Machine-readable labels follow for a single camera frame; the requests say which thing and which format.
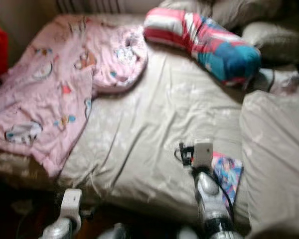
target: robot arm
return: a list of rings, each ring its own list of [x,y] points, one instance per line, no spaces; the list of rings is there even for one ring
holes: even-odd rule
[[[183,165],[193,168],[196,199],[202,227],[209,239],[242,239],[223,202],[223,191],[212,178],[213,144],[196,142],[194,146],[179,144]]]
[[[80,189],[67,189],[63,196],[58,220],[44,229],[40,239],[72,239],[73,235],[81,229],[82,223],[79,215],[81,198]]]

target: radiator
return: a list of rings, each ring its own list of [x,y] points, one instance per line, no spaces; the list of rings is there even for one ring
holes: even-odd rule
[[[123,0],[56,0],[61,13],[125,13]]]

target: beige bed sheet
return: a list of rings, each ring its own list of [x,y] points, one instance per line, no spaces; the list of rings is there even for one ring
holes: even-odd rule
[[[100,16],[119,24],[143,16]],[[50,181],[34,160],[0,152],[0,177],[44,190],[80,187],[85,201],[99,199],[183,222],[197,220],[194,183],[173,152],[180,140],[211,138],[214,150],[242,159],[239,116],[243,94],[220,86],[180,50],[149,45],[140,82],[120,96],[99,96],[86,129],[61,175]],[[243,176],[235,206],[248,225]]]

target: gray pillow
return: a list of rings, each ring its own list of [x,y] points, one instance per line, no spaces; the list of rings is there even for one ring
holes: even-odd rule
[[[256,46],[264,59],[299,63],[299,14],[280,21],[253,22],[242,37]]]
[[[299,234],[299,97],[247,95],[240,126],[252,234]]]
[[[283,0],[217,0],[212,18],[228,30],[241,27],[255,20],[277,17]]]
[[[212,14],[212,2],[213,0],[165,0],[159,7],[197,12],[202,16],[210,17]]]
[[[159,6],[197,12],[232,30],[251,21],[280,15],[283,0],[165,0]]]

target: cartoon print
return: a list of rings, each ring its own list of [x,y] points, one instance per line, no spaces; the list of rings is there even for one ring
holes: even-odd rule
[[[82,70],[91,65],[96,65],[96,58],[91,51],[85,48],[85,52],[80,55],[80,60],[74,63],[74,68]]]
[[[85,17],[83,17],[81,20],[75,22],[75,23],[69,23],[70,31],[72,34],[78,33],[81,35],[84,33],[86,29],[86,23],[88,22],[88,19],[86,20]]]
[[[71,93],[71,89],[70,87],[66,86],[66,85],[62,85],[62,94],[69,94]]]
[[[41,54],[43,56],[46,56],[47,54],[52,54],[52,49],[51,48],[38,48],[35,49],[35,54]]]
[[[91,106],[92,106],[91,99],[90,98],[85,99],[84,104],[85,104],[85,118],[88,119],[91,112]]]
[[[121,63],[133,64],[137,60],[137,56],[134,54],[132,47],[121,47],[114,51],[116,57]]]
[[[42,56],[47,56],[48,54],[52,54],[52,49],[51,48],[39,48],[35,49],[35,54],[42,55]],[[32,76],[36,80],[43,80],[46,79],[52,72],[53,69],[53,63],[47,62],[43,66],[40,67],[39,70],[37,70]]]
[[[214,171],[218,176],[220,185],[222,185],[233,202],[237,191],[241,166],[235,165],[234,160],[229,157],[220,157],[214,167]]]
[[[139,41],[139,36],[137,36],[134,32],[130,34],[130,36],[125,40],[126,46],[137,45]]]
[[[116,72],[115,71],[111,71],[110,74],[111,74],[112,77],[114,77],[114,78],[116,77]]]
[[[5,139],[12,143],[24,143],[30,145],[43,131],[42,126],[34,121],[14,125],[4,134]]]
[[[66,126],[69,122],[74,122],[75,121],[75,116],[69,115],[69,116],[63,116],[61,120],[56,120],[53,125],[54,126],[59,126],[63,125]]]

